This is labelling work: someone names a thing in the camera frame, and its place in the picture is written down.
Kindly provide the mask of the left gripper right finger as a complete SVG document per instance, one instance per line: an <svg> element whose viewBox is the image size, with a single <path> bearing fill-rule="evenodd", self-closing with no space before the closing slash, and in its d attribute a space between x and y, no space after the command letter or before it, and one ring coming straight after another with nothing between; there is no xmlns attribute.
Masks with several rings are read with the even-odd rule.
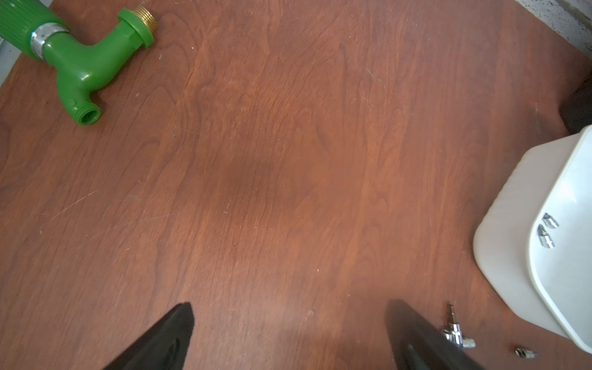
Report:
<svg viewBox="0 0 592 370"><path fill-rule="evenodd" d="M385 326L398 369L482 368L404 300L388 302Z"/></svg>

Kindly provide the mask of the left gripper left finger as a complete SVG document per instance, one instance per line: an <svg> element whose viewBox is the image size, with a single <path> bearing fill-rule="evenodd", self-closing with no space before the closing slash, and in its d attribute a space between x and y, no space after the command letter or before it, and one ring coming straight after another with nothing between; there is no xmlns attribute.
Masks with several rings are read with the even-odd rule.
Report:
<svg viewBox="0 0 592 370"><path fill-rule="evenodd" d="M105 369L182 370L193 331L191 303L177 304Z"/></svg>

